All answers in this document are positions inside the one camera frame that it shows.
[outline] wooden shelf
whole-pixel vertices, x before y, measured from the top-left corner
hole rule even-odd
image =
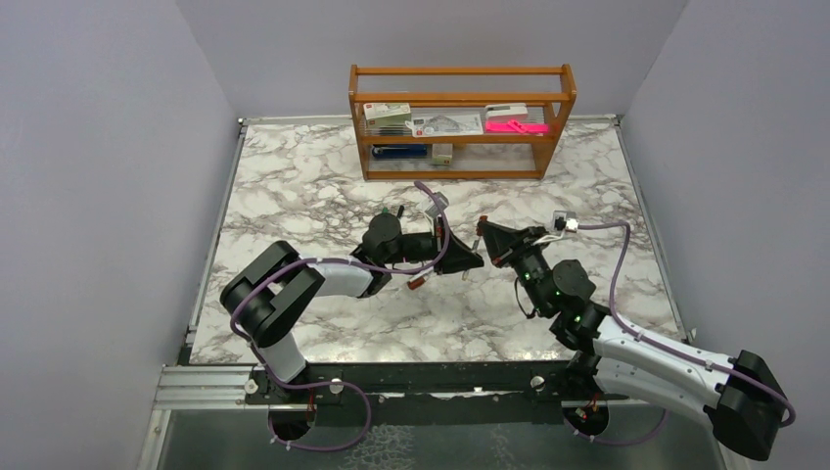
[[[543,92],[372,92],[358,89],[361,75],[558,75],[561,90]],[[348,82],[360,166],[365,179],[540,179],[553,158],[562,129],[576,100],[576,85],[571,67],[487,67],[487,68],[360,68],[351,66]],[[371,129],[363,117],[364,103],[409,103],[413,117],[450,113],[484,113],[483,107],[496,103],[525,103],[527,123],[547,123],[546,134],[485,133],[443,137],[414,137],[405,126],[383,131]],[[530,144],[535,169],[453,169],[436,166],[429,170],[373,170],[369,166],[371,146],[382,144]]]

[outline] gray wall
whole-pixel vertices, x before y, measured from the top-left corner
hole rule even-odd
[[[351,64],[567,62],[579,88],[575,113],[623,113],[685,3],[178,0],[228,100],[246,117],[348,113]]]
[[[236,122],[172,0],[0,6],[0,468],[134,468]]]
[[[801,412],[758,468],[826,468],[830,3],[691,0],[623,121],[682,317]]]

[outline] pink tool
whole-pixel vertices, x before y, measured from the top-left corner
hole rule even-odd
[[[550,130],[547,124],[523,124],[515,119],[507,122],[485,122],[487,132],[518,132],[520,134],[546,134]]]

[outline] purple cable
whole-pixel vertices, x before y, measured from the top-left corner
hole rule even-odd
[[[602,446],[612,446],[612,447],[627,447],[627,446],[637,446],[643,443],[647,443],[652,439],[656,438],[663,428],[666,427],[666,423],[669,422],[669,411],[664,409],[663,410],[663,417],[660,418],[660,422],[657,423],[657,426],[654,427],[648,434],[645,436],[639,437],[637,439],[630,439],[628,441],[611,441],[608,439],[599,438],[596,436],[588,436],[581,431],[577,431],[573,424],[567,419],[565,420],[565,424],[568,425],[569,428],[575,431],[576,436],[579,436],[583,439],[591,441],[592,444],[599,444]]]
[[[627,324],[625,324],[625,322],[620,319],[620,315],[617,313],[617,305],[616,305],[615,298],[614,298],[614,292],[617,290],[617,278],[620,276],[620,270],[623,268],[623,259],[625,259],[625,252],[628,250],[628,242],[631,240],[631,225],[628,222],[626,222],[624,220],[621,220],[621,221],[618,221],[618,222],[602,223],[602,224],[599,224],[599,225],[580,225],[579,229],[581,229],[581,230],[603,230],[603,229],[606,229],[606,228],[613,228],[613,227],[622,227],[622,228],[625,229],[625,240],[624,240],[624,242],[622,242],[622,253],[620,253],[620,259],[617,261],[617,267],[614,268],[614,275],[611,277],[611,289],[610,289],[610,292],[608,294],[608,308],[611,311],[611,316],[614,318],[614,321],[616,321],[617,324],[620,325],[622,330],[625,333],[628,333],[631,336],[637,337],[639,335],[639,333],[636,330],[634,330],[633,328],[631,328],[630,326],[628,326]],[[661,343],[659,341],[656,341],[656,340],[653,340],[653,339],[651,339],[651,338],[649,338],[645,335],[643,335],[640,338],[640,340],[645,342],[645,343],[648,343],[649,345],[657,348],[660,351],[675,355],[675,356],[680,357],[681,359],[685,359],[685,360],[687,360],[687,361],[689,361],[693,364],[703,365],[703,366],[707,365],[707,362],[705,360],[702,360],[701,358],[695,357],[694,355],[687,354],[683,351],[678,351],[675,348],[672,348],[671,346],[664,345],[663,343]],[[776,401],[783,404],[787,408],[787,419],[785,419],[781,423],[782,428],[787,427],[787,426],[793,424],[796,421],[796,409],[795,409],[795,407],[793,407],[793,405],[790,403],[789,400],[787,400],[786,397],[784,397],[783,395],[779,394],[778,392],[772,390],[767,385],[762,384],[761,382],[755,380],[754,378],[748,376],[747,374],[744,374],[743,372],[739,372],[737,370],[730,369],[729,367],[724,367],[720,364],[712,364],[711,368],[718,371],[718,372],[723,372],[724,374],[729,374],[733,377],[741,379],[744,382],[752,385],[753,387],[758,388],[759,390],[761,390],[765,394],[770,395]]]
[[[273,429],[271,428],[271,425],[269,423],[268,424],[268,429],[271,430],[271,433],[273,434],[273,439],[274,439],[275,442],[283,444],[287,447],[294,447],[294,448],[299,448],[299,449],[302,449],[302,450],[313,450],[313,451],[318,451],[318,452],[335,452],[335,451],[338,451],[338,450],[344,450],[346,448],[352,447],[355,444],[359,443],[366,436],[366,434],[369,432],[369,428],[372,426],[372,404],[369,401],[369,398],[366,396],[366,393],[363,392],[362,390],[360,390],[360,388],[357,387],[356,385],[351,384],[350,382],[314,382],[312,384],[291,385],[291,384],[287,384],[287,383],[281,381],[279,378],[277,378],[276,375],[274,375],[274,372],[268,366],[268,363],[265,362],[262,355],[259,354],[259,351],[256,350],[256,347],[254,346],[253,342],[251,341],[251,337],[248,336],[247,333],[242,331],[239,328],[239,326],[237,325],[238,322],[239,322],[239,317],[242,314],[242,310],[245,309],[245,307],[248,305],[248,303],[254,297],[259,295],[260,292],[267,289],[268,286],[271,283],[276,282],[279,278],[284,276],[286,273],[288,273],[288,272],[290,272],[294,269],[297,269],[300,266],[304,266],[306,264],[312,264],[312,263],[314,263],[314,264],[325,264],[325,263],[350,264],[350,265],[357,266],[357,267],[360,267],[360,268],[363,268],[363,269],[366,269],[366,270],[378,271],[378,272],[383,272],[383,273],[387,273],[387,274],[418,274],[419,272],[422,272],[424,270],[427,270],[427,269],[435,266],[443,258],[443,256],[446,255],[447,250],[449,250],[449,221],[446,219],[446,214],[444,213],[443,209],[441,208],[442,202],[438,199],[438,196],[436,196],[435,193],[430,191],[430,188],[428,188],[421,181],[415,181],[414,184],[415,184],[416,188],[418,188],[421,191],[423,191],[424,193],[426,193],[427,196],[429,196],[430,199],[433,200],[433,203],[438,208],[438,212],[440,213],[440,216],[441,216],[441,223],[443,224],[443,245],[441,246],[440,252],[438,252],[438,256],[435,257],[435,259],[433,259],[432,261],[428,262],[427,264],[425,264],[423,266],[414,267],[414,268],[410,268],[410,269],[388,269],[388,268],[385,268],[385,267],[373,266],[371,264],[366,264],[366,263],[363,263],[363,262],[360,262],[360,261],[354,261],[354,260],[351,260],[351,259],[343,259],[343,258],[303,258],[303,259],[298,259],[298,260],[290,263],[289,265],[283,267],[282,269],[279,269],[277,272],[271,274],[264,281],[259,283],[259,285],[254,287],[254,289],[251,291],[251,293],[248,294],[244,299],[242,299],[242,301],[239,303],[239,305],[237,305],[237,307],[234,309],[233,313],[231,314],[231,330],[235,334],[242,337],[245,341],[247,341],[249,343],[249,345],[251,346],[251,351],[254,353],[254,356],[256,356],[256,359],[259,361],[259,363],[261,363],[265,367],[265,372],[268,374],[268,376],[271,377],[271,380],[273,380],[278,386],[280,386],[282,388],[285,388],[285,389],[289,389],[289,390],[307,390],[307,389],[313,389],[313,388],[316,388],[316,387],[326,387],[326,386],[331,386],[331,385],[342,385],[346,388],[352,389],[355,392],[357,392],[357,394],[360,395],[360,397],[363,399],[363,403],[366,405],[366,422],[363,424],[363,429],[360,431],[360,433],[357,435],[357,437],[355,437],[351,441],[348,441],[345,444],[341,444],[339,446],[306,446],[304,444],[290,444],[290,442],[283,441],[282,439],[280,439],[276,435],[276,433],[273,431]]]

